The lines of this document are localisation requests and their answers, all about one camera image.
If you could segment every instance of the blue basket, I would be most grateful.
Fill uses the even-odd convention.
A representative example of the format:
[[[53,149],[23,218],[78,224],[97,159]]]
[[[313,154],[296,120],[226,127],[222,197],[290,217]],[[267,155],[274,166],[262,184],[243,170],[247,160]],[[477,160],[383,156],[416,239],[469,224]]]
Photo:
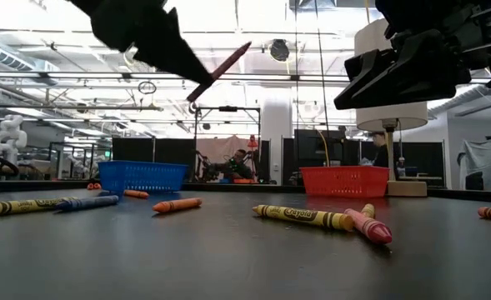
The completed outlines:
[[[187,165],[158,162],[112,161],[99,162],[98,170],[103,189],[123,192],[180,191]]]

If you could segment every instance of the plastic basket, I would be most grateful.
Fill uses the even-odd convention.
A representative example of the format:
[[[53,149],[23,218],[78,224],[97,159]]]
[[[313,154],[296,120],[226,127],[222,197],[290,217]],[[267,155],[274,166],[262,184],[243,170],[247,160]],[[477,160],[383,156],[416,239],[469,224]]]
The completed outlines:
[[[387,167],[301,167],[308,195],[345,198],[383,197],[388,185]]]
[[[180,191],[187,165],[158,162],[112,161],[99,162],[98,170],[103,189],[122,192]]]

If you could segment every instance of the black table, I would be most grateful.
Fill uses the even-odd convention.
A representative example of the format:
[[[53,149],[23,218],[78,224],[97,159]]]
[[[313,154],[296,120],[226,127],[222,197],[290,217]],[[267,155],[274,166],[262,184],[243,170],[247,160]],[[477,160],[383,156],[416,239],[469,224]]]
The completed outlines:
[[[0,201],[85,197],[61,190],[0,193]],[[160,200],[201,208],[155,216]],[[0,299],[490,299],[487,202],[374,200],[393,243],[356,232],[255,217],[269,203],[360,209],[364,199],[182,192],[117,206],[0,217]]]

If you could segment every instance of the white cloth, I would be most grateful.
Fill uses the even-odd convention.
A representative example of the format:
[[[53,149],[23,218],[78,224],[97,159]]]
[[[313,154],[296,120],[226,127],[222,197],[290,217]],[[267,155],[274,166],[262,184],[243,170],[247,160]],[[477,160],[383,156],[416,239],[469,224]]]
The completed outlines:
[[[466,176],[482,172],[484,191],[491,192],[491,139],[486,142],[463,141],[458,154],[460,189],[465,190]]]
[[[239,149],[251,151],[252,149],[247,147],[248,141],[248,139],[235,135],[228,138],[199,138],[197,139],[197,150],[208,157],[211,163],[225,163]],[[252,160],[249,159],[245,164],[253,169]]]

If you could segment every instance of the red basket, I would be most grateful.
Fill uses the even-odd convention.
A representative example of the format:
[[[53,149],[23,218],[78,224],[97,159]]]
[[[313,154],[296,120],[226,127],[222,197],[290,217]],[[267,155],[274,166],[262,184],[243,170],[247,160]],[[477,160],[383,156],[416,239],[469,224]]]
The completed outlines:
[[[301,167],[308,195],[345,198],[384,197],[387,167]]]

